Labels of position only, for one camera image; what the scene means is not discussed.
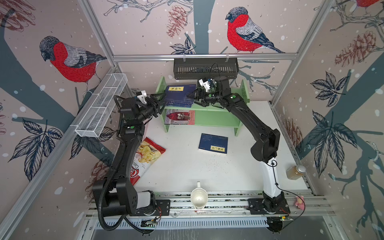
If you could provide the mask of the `pink red illustrated book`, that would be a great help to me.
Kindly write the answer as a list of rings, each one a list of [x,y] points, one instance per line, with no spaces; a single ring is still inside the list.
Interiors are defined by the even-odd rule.
[[[165,125],[194,125],[195,111],[167,110]]]

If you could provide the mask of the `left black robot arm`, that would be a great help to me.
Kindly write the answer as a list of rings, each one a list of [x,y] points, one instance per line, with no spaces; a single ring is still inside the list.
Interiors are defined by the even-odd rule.
[[[156,210],[156,200],[151,191],[137,192],[131,183],[131,169],[135,155],[142,143],[145,124],[162,114],[165,94],[123,98],[115,95],[119,125],[116,139],[120,142],[117,154],[106,177],[96,181],[92,192],[99,218],[133,215],[136,212]]]

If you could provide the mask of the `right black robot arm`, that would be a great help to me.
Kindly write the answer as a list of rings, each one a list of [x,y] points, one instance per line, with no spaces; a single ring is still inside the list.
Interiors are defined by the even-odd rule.
[[[274,167],[277,165],[276,157],[281,136],[279,130],[273,130],[263,123],[247,106],[243,97],[232,92],[228,79],[221,81],[201,79],[198,81],[197,89],[188,94],[188,98],[193,99],[195,104],[201,107],[209,105],[216,107],[219,104],[241,121],[256,141],[251,147],[251,155],[262,163],[264,198],[278,197],[281,191],[278,190]]]

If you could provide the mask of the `black hanging slotted basket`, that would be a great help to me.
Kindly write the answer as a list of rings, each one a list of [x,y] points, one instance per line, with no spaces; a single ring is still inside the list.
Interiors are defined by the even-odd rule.
[[[238,73],[237,58],[174,59],[174,78],[176,80],[236,79]]]

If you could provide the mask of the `green wooden two-tier shelf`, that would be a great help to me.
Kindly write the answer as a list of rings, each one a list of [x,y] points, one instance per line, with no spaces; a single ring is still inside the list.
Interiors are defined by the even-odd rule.
[[[165,77],[162,77],[158,83],[156,93],[163,93],[166,88],[167,83]],[[247,81],[242,80],[240,88],[231,88],[231,90],[232,93],[239,94],[248,104],[250,102],[250,94],[248,88],[249,84]],[[161,115],[163,127],[166,133],[169,131],[171,126],[164,123],[168,109],[178,110],[179,112],[195,111],[195,126],[234,128],[236,137],[239,135],[239,129],[243,125],[237,117],[229,113],[226,109],[220,109],[213,106],[204,108],[197,104],[193,104],[191,108],[166,106]]]

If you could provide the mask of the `red snack bag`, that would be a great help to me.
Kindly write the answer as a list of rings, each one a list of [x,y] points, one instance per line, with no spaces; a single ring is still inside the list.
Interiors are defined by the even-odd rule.
[[[153,163],[166,151],[165,148],[156,144],[146,137],[135,153],[130,172],[130,181],[134,186],[146,173]]]

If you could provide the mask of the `white ceramic pitcher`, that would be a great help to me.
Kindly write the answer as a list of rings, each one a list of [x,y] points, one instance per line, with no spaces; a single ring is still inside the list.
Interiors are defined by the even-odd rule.
[[[208,192],[201,187],[201,182],[197,181],[197,187],[191,192],[190,200],[196,210],[202,210],[208,203]]]

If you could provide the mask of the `small circuit board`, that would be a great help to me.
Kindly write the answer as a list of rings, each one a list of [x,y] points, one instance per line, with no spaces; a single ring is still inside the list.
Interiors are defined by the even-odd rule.
[[[156,220],[142,220],[140,227],[142,229],[154,229],[156,228],[158,222]]]

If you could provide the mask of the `amber bottle white cap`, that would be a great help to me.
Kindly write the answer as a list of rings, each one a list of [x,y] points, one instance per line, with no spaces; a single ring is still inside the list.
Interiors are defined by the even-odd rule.
[[[298,180],[306,173],[306,168],[302,165],[292,166],[286,171],[289,180]]]

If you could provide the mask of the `pink small toy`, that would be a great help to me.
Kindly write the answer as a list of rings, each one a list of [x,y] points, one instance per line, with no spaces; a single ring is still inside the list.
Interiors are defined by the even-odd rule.
[[[306,205],[305,205],[305,202],[304,202],[304,197],[303,196],[296,196],[296,202],[295,202],[295,206],[304,211],[305,208],[306,208]]]

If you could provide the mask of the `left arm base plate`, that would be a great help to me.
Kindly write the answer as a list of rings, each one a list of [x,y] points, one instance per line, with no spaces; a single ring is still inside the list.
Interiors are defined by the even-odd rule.
[[[131,216],[135,217],[159,217],[160,215],[169,216],[171,209],[171,201],[170,200],[156,200],[156,206],[151,208],[150,210],[144,210],[144,208],[136,210],[135,213],[131,214]]]

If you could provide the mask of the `aluminium mounting rail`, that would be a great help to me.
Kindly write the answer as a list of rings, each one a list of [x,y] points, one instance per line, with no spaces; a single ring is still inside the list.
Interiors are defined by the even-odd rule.
[[[190,196],[181,195],[157,195],[156,200],[170,200],[170,215],[165,217],[173,218],[197,218],[197,217],[241,217],[250,216],[247,210],[248,199],[264,199],[262,194],[239,193],[239,194],[209,194],[208,203],[202,210],[196,210],[191,203]],[[323,196],[315,196],[310,193],[304,194],[306,208],[304,211],[295,206],[296,195],[285,193],[291,213],[289,215],[254,215],[259,217],[314,217],[314,216],[335,216],[330,203]]]

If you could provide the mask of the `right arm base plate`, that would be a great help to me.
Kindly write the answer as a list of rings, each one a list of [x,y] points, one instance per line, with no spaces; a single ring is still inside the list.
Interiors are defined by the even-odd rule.
[[[291,213],[286,199],[266,201],[264,199],[248,199],[247,210],[251,215],[289,215]]]

